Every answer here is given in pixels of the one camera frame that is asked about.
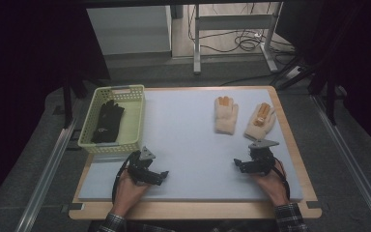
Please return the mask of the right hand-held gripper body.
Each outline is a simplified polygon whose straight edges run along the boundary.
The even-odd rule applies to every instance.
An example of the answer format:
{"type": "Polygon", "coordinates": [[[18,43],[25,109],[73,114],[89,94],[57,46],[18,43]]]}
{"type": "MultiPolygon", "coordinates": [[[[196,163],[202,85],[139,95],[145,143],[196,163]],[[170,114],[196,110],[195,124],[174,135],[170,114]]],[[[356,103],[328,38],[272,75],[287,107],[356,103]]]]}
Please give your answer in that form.
{"type": "Polygon", "coordinates": [[[262,176],[268,175],[275,165],[272,146],[277,146],[278,142],[267,139],[254,140],[249,146],[251,161],[243,164],[245,173],[255,173],[262,176]]]}

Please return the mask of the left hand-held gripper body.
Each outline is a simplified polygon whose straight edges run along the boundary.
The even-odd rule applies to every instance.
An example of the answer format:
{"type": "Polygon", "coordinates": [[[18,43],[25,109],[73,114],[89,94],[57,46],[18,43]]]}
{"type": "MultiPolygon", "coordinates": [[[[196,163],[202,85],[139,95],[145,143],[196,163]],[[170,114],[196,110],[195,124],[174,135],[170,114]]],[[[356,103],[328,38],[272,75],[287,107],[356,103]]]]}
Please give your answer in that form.
{"type": "Polygon", "coordinates": [[[149,170],[155,157],[146,146],[128,156],[128,174],[136,185],[152,185],[154,179],[161,178],[160,173],[149,170]]]}

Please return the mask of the beige fleece glove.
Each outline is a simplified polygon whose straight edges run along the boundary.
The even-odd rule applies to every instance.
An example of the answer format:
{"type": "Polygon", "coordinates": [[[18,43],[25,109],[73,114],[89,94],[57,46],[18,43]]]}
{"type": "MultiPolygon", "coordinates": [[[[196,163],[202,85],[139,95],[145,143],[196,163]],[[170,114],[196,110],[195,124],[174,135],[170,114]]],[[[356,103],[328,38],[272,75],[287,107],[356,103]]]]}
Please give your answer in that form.
{"type": "Polygon", "coordinates": [[[237,123],[239,106],[228,96],[218,97],[214,102],[215,130],[233,134],[237,123]]]}
{"type": "Polygon", "coordinates": [[[264,139],[275,123],[274,108],[268,103],[259,103],[251,115],[244,135],[253,139],[264,139]]]}

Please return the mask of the light green plastic basket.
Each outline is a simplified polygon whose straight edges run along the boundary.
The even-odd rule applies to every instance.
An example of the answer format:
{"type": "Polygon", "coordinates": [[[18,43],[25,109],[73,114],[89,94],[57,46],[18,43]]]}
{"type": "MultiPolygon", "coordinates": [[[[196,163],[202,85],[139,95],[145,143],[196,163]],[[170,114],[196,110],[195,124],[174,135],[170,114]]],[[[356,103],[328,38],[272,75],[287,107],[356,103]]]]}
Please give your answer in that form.
{"type": "Polygon", "coordinates": [[[92,97],[78,145],[90,154],[129,154],[140,149],[145,94],[143,85],[108,86],[97,88],[92,97]],[[100,110],[113,101],[124,109],[119,133],[113,142],[95,143],[93,135],[98,128],[100,110]]]}

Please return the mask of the black glove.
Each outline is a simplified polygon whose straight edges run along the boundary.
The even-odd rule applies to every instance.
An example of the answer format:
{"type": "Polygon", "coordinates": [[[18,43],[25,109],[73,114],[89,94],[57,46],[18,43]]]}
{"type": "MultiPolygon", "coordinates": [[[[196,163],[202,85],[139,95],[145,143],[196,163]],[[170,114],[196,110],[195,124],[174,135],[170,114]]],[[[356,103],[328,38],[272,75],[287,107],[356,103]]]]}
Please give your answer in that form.
{"type": "Polygon", "coordinates": [[[124,111],[125,109],[113,100],[104,103],[100,108],[98,124],[91,141],[94,143],[115,142],[124,111]]]}

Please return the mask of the person's left hand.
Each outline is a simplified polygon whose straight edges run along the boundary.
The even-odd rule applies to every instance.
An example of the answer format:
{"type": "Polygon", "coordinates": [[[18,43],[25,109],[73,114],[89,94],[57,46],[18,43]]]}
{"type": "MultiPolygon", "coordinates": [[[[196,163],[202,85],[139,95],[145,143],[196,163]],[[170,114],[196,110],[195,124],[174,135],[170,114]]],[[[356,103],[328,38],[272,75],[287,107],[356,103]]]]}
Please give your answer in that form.
{"type": "Polygon", "coordinates": [[[135,184],[128,172],[124,170],[119,178],[115,200],[110,213],[123,218],[139,202],[149,187],[146,184],[142,186],[135,184]]]}

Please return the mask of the person's right hand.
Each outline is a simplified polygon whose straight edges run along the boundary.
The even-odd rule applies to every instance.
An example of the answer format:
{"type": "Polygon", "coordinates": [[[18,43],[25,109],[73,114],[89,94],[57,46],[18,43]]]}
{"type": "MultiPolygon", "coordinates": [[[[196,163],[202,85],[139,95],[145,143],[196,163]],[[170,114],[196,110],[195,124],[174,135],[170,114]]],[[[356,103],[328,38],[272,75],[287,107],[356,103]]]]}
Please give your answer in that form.
{"type": "Polygon", "coordinates": [[[274,207],[288,205],[290,203],[289,197],[286,194],[285,186],[274,170],[271,170],[266,176],[252,174],[251,178],[269,197],[274,207]]]}

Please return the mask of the white foam mat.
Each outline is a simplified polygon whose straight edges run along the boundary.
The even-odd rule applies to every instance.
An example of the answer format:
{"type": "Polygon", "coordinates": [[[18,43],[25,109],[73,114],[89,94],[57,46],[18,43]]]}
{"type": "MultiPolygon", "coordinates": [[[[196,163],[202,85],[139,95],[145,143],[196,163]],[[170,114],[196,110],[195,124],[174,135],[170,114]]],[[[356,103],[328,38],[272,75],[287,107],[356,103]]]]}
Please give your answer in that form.
{"type": "Polygon", "coordinates": [[[271,103],[266,89],[174,90],[145,93],[142,145],[156,158],[154,172],[167,178],[152,186],[145,201],[263,201],[267,196],[234,160],[250,160],[243,133],[255,106],[271,103]],[[214,100],[239,106],[235,133],[214,131],[214,100]]]}

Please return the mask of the black stand leg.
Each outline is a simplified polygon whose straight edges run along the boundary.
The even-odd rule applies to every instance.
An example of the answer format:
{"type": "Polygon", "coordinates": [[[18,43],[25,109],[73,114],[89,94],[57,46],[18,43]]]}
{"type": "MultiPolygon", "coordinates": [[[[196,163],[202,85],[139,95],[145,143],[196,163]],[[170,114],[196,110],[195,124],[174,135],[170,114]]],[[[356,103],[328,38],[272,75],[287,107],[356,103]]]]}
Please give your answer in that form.
{"type": "Polygon", "coordinates": [[[66,77],[63,83],[63,99],[64,99],[64,112],[65,112],[65,123],[64,128],[68,128],[71,125],[73,119],[72,116],[72,93],[73,84],[70,77],[66,77]]]}
{"type": "Polygon", "coordinates": [[[329,121],[335,126],[334,117],[334,104],[335,104],[335,85],[332,80],[327,82],[327,101],[326,101],[326,114],[329,121]]]}

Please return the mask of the grey cabinet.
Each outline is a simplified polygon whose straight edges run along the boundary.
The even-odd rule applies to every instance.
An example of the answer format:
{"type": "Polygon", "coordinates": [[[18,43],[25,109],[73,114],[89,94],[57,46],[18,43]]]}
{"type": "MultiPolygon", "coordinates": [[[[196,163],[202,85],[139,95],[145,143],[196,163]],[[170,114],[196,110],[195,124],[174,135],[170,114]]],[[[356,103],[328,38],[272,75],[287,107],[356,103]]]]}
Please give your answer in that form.
{"type": "Polygon", "coordinates": [[[169,6],[88,9],[103,55],[171,50],[169,6]]]}

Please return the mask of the dark curtain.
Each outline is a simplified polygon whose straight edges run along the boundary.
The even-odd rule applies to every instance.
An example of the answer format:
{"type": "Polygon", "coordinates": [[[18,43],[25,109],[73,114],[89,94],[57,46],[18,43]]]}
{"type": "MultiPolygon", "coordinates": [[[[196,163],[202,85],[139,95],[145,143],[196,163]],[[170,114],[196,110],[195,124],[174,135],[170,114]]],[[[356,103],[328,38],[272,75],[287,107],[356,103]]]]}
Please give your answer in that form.
{"type": "Polygon", "coordinates": [[[371,0],[285,0],[276,34],[315,74],[308,91],[342,87],[345,107],[371,136],[371,0]]]}
{"type": "Polygon", "coordinates": [[[0,0],[0,186],[64,86],[85,94],[108,68],[85,7],[60,0],[0,0]]]}

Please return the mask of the aluminium rail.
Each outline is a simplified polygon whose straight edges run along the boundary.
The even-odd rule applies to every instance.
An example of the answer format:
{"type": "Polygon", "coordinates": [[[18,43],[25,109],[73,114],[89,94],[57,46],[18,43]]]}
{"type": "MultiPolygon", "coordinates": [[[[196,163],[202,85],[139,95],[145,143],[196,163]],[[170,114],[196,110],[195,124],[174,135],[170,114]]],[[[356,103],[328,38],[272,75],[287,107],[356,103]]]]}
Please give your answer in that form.
{"type": "Polygon", "coordinates": [[[362,172],[357,160],[354,157],[350,147],[343,138],[340,130],[335,126],[326,114],[326,107],[323,104],[323,101],[319,97],[311,96],[310,99],[314,102],[317,107],[318,113],[322,122],[324,123],[329,136],[333,140],[336,148],[339,151],[340,156],[345,162],[348,170],[350,171],[351,176],[357,184],[361,195],[363,196],[369,210],[371,211],[371,185],[368,182],[368,179],[362,172]]]}
{"type": "Polygon", "coordinates": [[[68,147],[68,143],[75,129],[76,122],[77,120],[73,118],[69,125],[61,130],[61,133],[43,169],[43,173],[36,184],[36,187],[23,211],[22,216],[20,217],[14,232],[31,232],[60,161],[66,151],[66,148],[68,147]]]}

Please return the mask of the white metal stand frame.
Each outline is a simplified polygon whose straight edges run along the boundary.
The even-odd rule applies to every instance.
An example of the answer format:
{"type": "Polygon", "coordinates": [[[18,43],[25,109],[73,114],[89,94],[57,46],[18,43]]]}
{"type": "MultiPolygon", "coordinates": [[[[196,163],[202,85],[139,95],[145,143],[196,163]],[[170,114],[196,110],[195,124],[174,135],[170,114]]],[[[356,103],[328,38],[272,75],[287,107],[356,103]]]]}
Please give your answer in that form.
{"type": "Polygon", "coordinates": [[[201,52],[199,33],[210,30],[238,30],[238,29],[265,29],[268,31],[266,39],[260,43],[263,56],[272,73],[277,72],[277,66],[271,56],[271,39],[276,27],[282,3],[278,2],[272,14],[243,14],[243,15],[207,15],[199,14],[199,5],[195,5],[194,22],[194,51],[193,51],[193,72],[201,72],[201,52]]]}

